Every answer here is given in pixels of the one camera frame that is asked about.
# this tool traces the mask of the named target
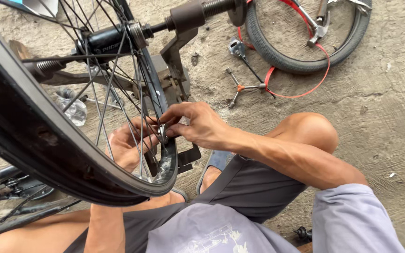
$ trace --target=black hub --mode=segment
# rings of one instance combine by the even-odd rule
[[[117,54],[120,45],[121,39],[123,37],[123,30],[124,28],[121,25],[117,25],[116,27],[110,26],[105,29],[99,30],[98,32],[82,32],[82,41],[83,43],[88,45],[89,54],[93,55],[106,55],[106,54]],[[84,49],[77,49],[76,51],[78,54],[85,54],[85,47]],[[120,54],[130,54],[131,53],[131,46],[129,45],[128,40],[125,40],[123,45],[121,46]],[[104,64],[108,63],[109,61],[114,60],[115,57],[98,57],[98,63]]]

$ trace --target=debris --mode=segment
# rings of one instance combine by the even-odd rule
[[[199,60],[199,54],[197,52],[194,52],[192,55],[192,65],[193,66],[198,65],[198,60]]]
[[[360,114],[364,115],[368,111],[368,106],[363,105],[362,108],[360,109]]]

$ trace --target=bolt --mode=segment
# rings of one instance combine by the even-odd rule
[[[143,36],[144,36],[146,39],[154,38],[154,32],[152,31],[151,26],[150,26],[149,24],[145,24],[145,25],[142,27],[142,31],[143,31]]]

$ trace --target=y-wrench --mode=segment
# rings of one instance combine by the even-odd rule
[[[237,81],[237,78],[235,78],[235,76],[232,73],[232,70],[229,67],[226,69],[226,72],[228,72],[228,74],[232,77],[234,83],[237,85],[237,93],[235,93],[233,100],[229,103],[229,108],[231,108],[231,109],[235,106],[235,101],[237,100],[237,97],[239,96],[241,90],[243,90],[243,89],[265,89],[266,88],[265,83],[261,83],[259,85],[254,85],[254,86],[242,86],[239,84],[239,81]]]

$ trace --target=threaded rod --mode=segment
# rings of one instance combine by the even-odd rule
[[[202,4],[204,16],[206,18],[223,13],[235,8],[234,0],[213,0]]]

